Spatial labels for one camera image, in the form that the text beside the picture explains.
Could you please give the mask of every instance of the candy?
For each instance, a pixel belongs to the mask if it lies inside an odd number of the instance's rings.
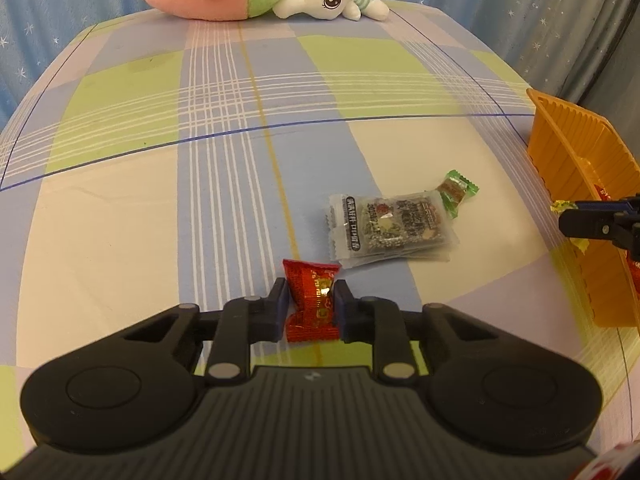
[[[297,311],[286,322],[289,342],[338,339],[332,325],[334,305],[330,294],[340,265],[283,260],[289,290]]]
[[[329,198],[330,250],[354,267],[450,246],[458,240],[437,191],[391,198]]]
[[[600,196],[600,200],[604,202],[608,202],[611,199],[611,195],[604,189],[602,186],[598,186],[598,184],[594,184],[598,195]],[[629,267],[629,273],[631,274],[631,280],[634,282],[634,288],[636,290],[636,294],[640,295],[640,262],[635,262],[629,256],[629,251],[626,252],[626,264]]]
[[[458,216],[458,206],[466,197],[475,195],[479,187],[469,179],[459,174],[456,170],[447,173],[440,184],[436,188],[442,196],[442,204],[444,209],[451,218]]]
[[[552,203],[550,209],[552,212],[560,214],[567,209],[578,209],[578,206],[575,205],[575,202],[571,202],[570,200],[556,200]],[[589,248],[589,241],[587,238],[569,238],[569,241],[580,249],[582,254],[584,254]]]

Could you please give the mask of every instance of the bed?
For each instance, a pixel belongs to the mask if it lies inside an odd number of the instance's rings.
[[[18,395],[34,368],[179,302],[265,295],[283,258],[328,261],[329,195],[433,189],[452,169],[480,191],[449,262],[340,276],[572,357],[604,393],[594,449],[638,433],[638,333],[590,321],[527,158],[527,84],[440,10],[389,5],[381,23],[150,10],[82,31],[48,67],[0,136],[0,469],[33,446]],[[252,347],[254,364],[369,359]]]

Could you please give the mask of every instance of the blue line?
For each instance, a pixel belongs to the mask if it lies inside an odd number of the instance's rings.
[[[510,114],[513,117],[533,117],[533,114]],[[156,150],[158,148],[166,148],[167,146],[176,146],[178,144],[184,144],[186,142],[193,142],[195,140],[203,140],[203,139],[212,139],[213,137],[223,137],[233,134],[242,134],[245,132],[254,132],[256,130],[268,130],[270,128],[283,128],[286,126],[300,126],[304,124],[327,124],[327,123],[351,123],[355,121],[377,121],[377,120],[385,120],[385,119],[422,119],[422,118],[434,118],[434,117],[442,117],[442,118],[464,118],[464,117],[507,117],[507,114],[417,114],[417,115],[388,115],[388,116],[372,116],[372,117],[352,117],[352,118],[335,118],[335,119],[318,119],[311,121],[293,121],[291,123],[278,123],[278,124],[269,124],[268,126],[251,126],[249,128],[238,128],[237,130],[229,130],[227,132],[219,132],[216,134],[207,134],[196,137],[189,137],[187,139],[177,139],[170,140],[169,142],[163,142],[162,144],[154,144],[153,146],[145,146],[144,148],[138,148],[136,150],[130,150],[129,152],[116,153],[115,155],[108,155],[102,158],[96,158],[95,160],[88,160],[86,162],[82,162],[81,164],[76,164],[74,166],[69,166],[68,168],[61,168],[60,170],[51,171],[50,173],[44,173],[42,175],[34,176],[32,178],[28,178],[27,180],[21,180],[20,182],[15,182],[10,186],[6,186],[0,188],[0,192],[6,191],[8,189],[13,189],[14,187],[23,186],[24,184],[28,184],[30,182],[35,182],[36,180],[41,180],[48,176],[53,176],[59,173],[64,173],[65,171],[76,170],[78,168],[84,168],[85,166],[90,166],[91,164],[97,164],[98,162],[104,162],[106,160],[113,160],[114,158],[120,158],[121,156],[133,155],[135,153],[148,152],[149,150]]]
[[[616,332],[618,332],[618,341],[620,341],[620,350],[622,351],[622,361],[625,364],[625,372],[626,372],[626,389],[629,392],[629,423],[631,424],[631,440],[635,439],[634,435],[634,405],[633,405],[633,397],[631,395],[631,381],[629,380],[629,368],[626,365],[626,353],[625,346],[622,344],[622,336],[620,335],[620,329],[617,328]]]
[[[452,60],[458,67],[460,70],[462,70],[462,72],[464,72],[465,74],[467,74],[474,83],[476,83],[481,89],[482,91],[487,94],[489,96],[489,98],[491,99],[491,101],[493,101],[495,103],[495,105],[500,108],[500,111],[502,112],[502,116],[505,117],[508,121],[508,123],[511,125],[513,131],[516,133],[516,135],[518,136],[518,138],[523,142],[523,144],[526,146],[527,143],[524,141],[524,139],[522,138],[522,136],[520,135],[519,131],[516,130],[516,127],[513,126],[513,123],[509,120],[509,117],[507,114],[504,113],[504,110],[502,109],[502,107],[498,104],[498,101],[496,101],[493,96],[491,94],[489,94],[489,92],[487,90],[484,89],[484,87],[478,82],[476,81],[476,78],[473,77],[469,72],[467,72],[465,70],[465,68],[460,65],[460,63],[458,63],[455,59],[453,59],[449,54],[447,54],[444,50],[442,50],[440,48],[439,45],[433,43],[433,41],[431,41],[430,38],[428,38],[427,36],[424,35],[424,33],[419,30],[418,28],[415,28],[415,26],[413,25],[413,23],[408,22],[406,19],[404,19],[402,16],[400,16],[400,14],[398,14],[397,12],[395,12],[394,10],[391,10],[392,13],[394,13],[398,18],[400,18],[401,20],[403,20],[407,25],[409,25],[413,30],[415,30],[416,32],[418,32],[425,40],[429,41],[429,43],[431,43],[435,48],[437,48],[439,51],[441,51],[441,53],[443,53],[445,56],[447,56],[450,60]]]
[[[65,63],[67,61],[69,61],[69,58],[74,54],[74,52],[82,44],[82,42],[84,40],[86,40],[86,38],[89,36],[89,34],[91,34],[92,30],[94,30],[96,25],[97,25],[97,23],[91,28],[91,30],[86,34],[86,36],[84,38],[82,38],[82,40],[78,41],[78,44],[71,51],[71,53],[69,53],[69,55],[66,56],[66,59],[62,62],[62,65],[60,65],[58,67],[58,69],[56,70],[56,73],[53,75],[53,77],[49,80],[47,85],[44,87],[44,90],[42,91],[42,93],[38,96],[38,99],[35,102],[35,104],[33,105],[33,108],[29,111],[29,115],[27,115],[27,118],[24,120],[24,124],[20,128],[20,131],[18,132],[18,135],[15,137],[14,145],[11,147],[11,151],[9,152],[9,156],[7,157],[6,165],[4,167],[4,171],[2,172],[2,177],[0,178],[0,191],[2,191],[2,183],[4,182],[4,177],[6,175],[6,170],[9,168],[9,162],[11,162],[11,156],[14,154],[15,145],[18,144],[18,139],[20,139],[20,136],[22,135],[22,132],[24,131],[24,127],[27,125],[27,122],[29,122],[29,119],[31,118],[31,114],[33,114],[33,111],[36,109],[36,106],[38,106],[38,103],[40,102],[40,99],[42,99],[42,96],[44,95],[44,92],[47,91],[47,88],[49,88],[49,85],[51,84],[51,82],[56,78],[56,76],[58,75],[58,72],[60,72],[60,70],[62,70],[62,67],[65,65]]]

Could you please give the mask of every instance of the plastic basket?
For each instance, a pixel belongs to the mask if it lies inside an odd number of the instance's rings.
[[[529,156],[552,200],[599,200],[594,185],[613,200],[640,192],[640,168],[604,117],[556,97],[527,89],[536,106]],[[637,326],[638,295],[625,251],[592,240],[575,250],[593,320],[599,326]]]

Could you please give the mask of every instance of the clear plastic wrapper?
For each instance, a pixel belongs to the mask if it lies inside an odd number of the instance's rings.
[[[333,260],[350,268],[399,256],[448,259],[458,242],[437,190],[390,198],[332,195]]]

